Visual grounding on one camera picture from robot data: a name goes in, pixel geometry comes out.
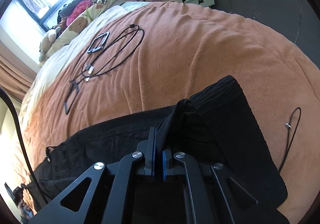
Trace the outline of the person left hand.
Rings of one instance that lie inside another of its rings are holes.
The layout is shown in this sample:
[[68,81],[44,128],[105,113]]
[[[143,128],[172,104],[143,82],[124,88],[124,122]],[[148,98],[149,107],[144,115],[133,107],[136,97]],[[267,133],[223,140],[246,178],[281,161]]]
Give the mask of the person left hand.
[[20,211],[21,221],[28,222],[33,218],[31,208],[23,200],[18,203],[17,208]]

